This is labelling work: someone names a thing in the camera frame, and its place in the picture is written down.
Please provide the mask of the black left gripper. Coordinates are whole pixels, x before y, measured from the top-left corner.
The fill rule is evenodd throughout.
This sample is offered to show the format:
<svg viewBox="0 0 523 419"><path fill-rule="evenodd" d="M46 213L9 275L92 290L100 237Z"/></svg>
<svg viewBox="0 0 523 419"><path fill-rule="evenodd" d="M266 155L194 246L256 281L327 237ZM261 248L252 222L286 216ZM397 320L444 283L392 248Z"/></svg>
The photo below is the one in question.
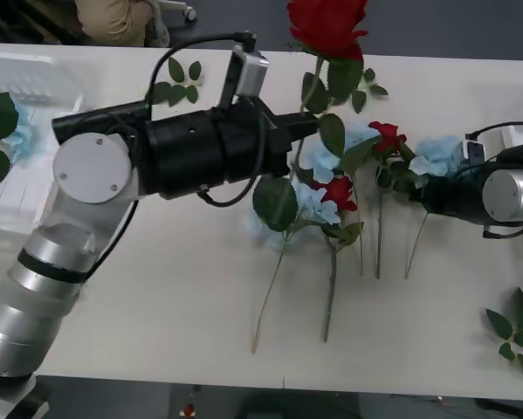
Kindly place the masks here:
<svg viewBox="0 0 523 419"><path fill-rule="evenodd" d="M316 134L319 120L312 113L274 114L260 99L239 99L219 125L224 144L225 180L243 181L255 172L259 143L265 139L260 175L289 174L287 154L295 141Z"/></svg>

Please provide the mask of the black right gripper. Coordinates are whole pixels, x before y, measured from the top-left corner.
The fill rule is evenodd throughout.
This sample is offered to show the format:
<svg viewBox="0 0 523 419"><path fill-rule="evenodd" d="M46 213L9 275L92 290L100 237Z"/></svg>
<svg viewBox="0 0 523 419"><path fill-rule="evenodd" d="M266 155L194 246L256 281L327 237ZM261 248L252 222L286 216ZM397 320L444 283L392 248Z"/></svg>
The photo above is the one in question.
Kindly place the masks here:
<svg viewBox="0 0 523 419"><path fill-rule="evenodd" d="M411 201L431 214L457 215L458 192L458 178L432 176L411 193Z"/></svg>

